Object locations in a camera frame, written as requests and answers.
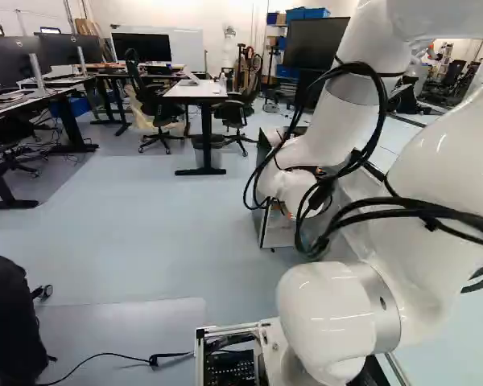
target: standing desk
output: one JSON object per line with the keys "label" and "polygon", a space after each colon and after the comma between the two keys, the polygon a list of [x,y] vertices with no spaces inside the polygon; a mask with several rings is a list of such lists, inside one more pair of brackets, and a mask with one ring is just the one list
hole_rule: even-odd
{"label": "standing desk", "polygon": [[[95,76],[86,76],[86,77],[69,76],[66,78],[60,77],[58,79],[44,81],[45,86],[48,88],[73,88],[82,84],[86,91],[86,96],[87,96],[89,105],[91,106],[93,115],[95,116],[95,119],[100,119],[98,116],[97,105],[95,104],[95,98],[93,95],[96,82],[97,80],[95,79]],[[38,85],[33,80],[28,80],[28,81],[22,82],[20,84],[20,88],[38,88]]]}
{"label": "standing desk", "polygon": [[225,169],[211,166],[211,106],[226,101],[227,90],[213,80],[201,80],[197,86],[185,86],[181,80],[163,96],[176,103],[200,106],[202,115],[202,137],[204,141],[204,167],[176,170],[175,175],[224,175]]}
{"label": "standing desk", "polygon": [[[40,108],[46,108],[50,103],[56,103],[59,117],[64,125],[64,131],[68,135],[70,143],[67,145],[56,145],[47,153],[50,154],[67,154],[67,153],[89,153],[94,152],[98,145],[87,144],[82,138],[79,125],[72,113],[72,106],[67,95],[74,91],[74,88],[62,88],[56,90],[55,93],[44,96],[42,98],[26,99],[25,101],[13,104],[0,109],[0,117],[8,117],[17,115],[21,112],[32,111]],[[7,186],[5,179],[0,175],[0,209],[27,209],[37,207],[39,201],[16,199],[10,188]]]}
{"label": "standing desk", "polygon": [[[146,67],[162,67],[162,66],[163,66],[162,64],[153,64],[153,63],[150,63],[150,62],[139,64],[139,67],[145,67],[145,68]],[[109,68],[125,68],[125,67],[126,67],[125,62],[124,63],[108,62],[108,63],[86,64],[86,68],[89,71],[103,70],[103,69],[109,69]],[[171,67],[175,70],[180,71],[184,68],[184,65],[183,64],[173,64]]]}
{"label": "standing desk", "polygon": [[[128,80],[130,79],[129,74],[127,73],[98,73],[95,75],[97,78],[97,91],[101,94],[102,99],[104,100],[104,107],[105,113],[109,119],[107,120],[99,120],[92,121],[92,125],[108,125],[108,124],[121,124],[120,129],[114,134],[117,137],[125,133],[125,131],[129,128],[130,123],[126,120],[126,112],[123,108],[123,99],[120,94],[120,88],[118,87],[117,80]],[[142,79],[152,79],[152,80],[180,80],[183,79],[185,76],[178,75],[178,74],[171,74],[171,75],[151,75],[151,74],[142,74]],[[111,109],[111,104],[109,102],[109,98],[107,96],[107,91],[105,89],[105,81],[110,80],[111,88],[113,89],[114,100],[118,106],[118,112],[120,113],[120,120],[114,118],[114,111]],[[186,108],[186,130],[187,133],[189,130],[189,116],[188,116],[188,107]]]}

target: computer monitor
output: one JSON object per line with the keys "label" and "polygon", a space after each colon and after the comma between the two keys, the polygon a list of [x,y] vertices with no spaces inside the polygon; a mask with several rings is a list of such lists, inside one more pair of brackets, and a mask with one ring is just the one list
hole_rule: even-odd
{"label": "computer monitor", "polygon": [[458,80],[458,76],[460,76],[461,72],[464,70],[466,64],[467,62],[465,60],[453,60],[448,65],[448,71],[442,79],[442,84],[446,86],[453,86]]}
{"label": "computer monitor", "polygon": [[168,35],[118,33],[112,35],[118,60],[125,60],[126,51],[133,48],[141,62],[171,62]]}
{"label": "computer monitor", "polygon": [[45,55],[51,66],[80,64],[77,47],[82,48],[84,61],[87,64],[102,62],[102,49],[97,36],[43,34],[40,32],[35,32],[34,35],[41,39]]}
{"label": "computer monitor", "polygon": [[36,36],[0,36],[0,89],[34,75],[29,54],[36,54],[43,74],[52,71]]}
{"label": "computer monitor", "polygon": [[291,20],[283,65],[303,70],[329,70],[349,19]]}

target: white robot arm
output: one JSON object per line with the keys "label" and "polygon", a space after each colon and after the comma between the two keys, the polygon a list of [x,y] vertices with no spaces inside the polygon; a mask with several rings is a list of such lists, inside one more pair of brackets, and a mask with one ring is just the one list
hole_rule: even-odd
{"label": "white robot arm", "polygon": [[414,49],[411,53],[411,60],[410,60],[410,66],[406,70],[405,74],[406,76],[418,76],[420,73],[419,68],[422,66],[422,58],[426,53],[430,57],[435,57],[436,53],[433,50],[432,46],[432,41],[427,42],[429,43],[429,47],[426,48],[417,48]]}
{"label": "white robot arm", "polygon": [[[365,62],[381,74],[401,74],[410,63],[411,43],[483,38],[483,0],[423,3],[360,1],[337,56],[345,63]],[[397,78],[383,80],[392,86]],[[328,80],[310,128],[284,144],[275,162],[266,165],[257,189],[281,199],[296,214],[316,178],[287,169],[342,164],[376,120],[375,94],[364,76]],[[387,177],[402,197],[483,216],[483,89],[415,137]],[[383,188],[382,196],[390,192]],[[467,225],[443,223],[483,237]],[[369,254],[361,262],[331,256],[335,261],[289,270],[279,283],[284,334],[308,373],[322,384],[345,384],[361,370],[366,355],[435,334],[465,282],[483,266],[483,245],[429,232],[418,218],[370,221],[368,229]]]}

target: trash can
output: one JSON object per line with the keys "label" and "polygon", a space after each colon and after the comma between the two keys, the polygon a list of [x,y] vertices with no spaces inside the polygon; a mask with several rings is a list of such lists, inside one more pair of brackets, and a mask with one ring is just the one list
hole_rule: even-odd
{"label": "trash can", "polygon": [[[195,159],[197,167],[204,167],[204,141],[202,137],[192,138],[193,149],[195,150]],[[222,166],[220,149],[224,145],[224,137],[219,134],[211,136],[211,167],[220,169]]]}
{"label": "trash can", "polygon": [[[70,107],[72,108],[72,113],[75,118],[80,117],[81,115],[87,113],[91,110],[91,106],[86,98],[75,98],[73,96],[68,98],[70,102]],[[50,109],[50,114],[54,118],[59,117],[59,110],[57,108],[56,103],[51,103],[48,107]]]}

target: chair wheel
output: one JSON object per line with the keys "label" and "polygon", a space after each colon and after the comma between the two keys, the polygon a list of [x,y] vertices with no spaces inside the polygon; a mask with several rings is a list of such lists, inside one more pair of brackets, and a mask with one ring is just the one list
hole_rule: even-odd
{"label": "chair wheel", "polygon": [[49,284],[43,287],[42,299],[48,299],[54,293],[54,286]]}

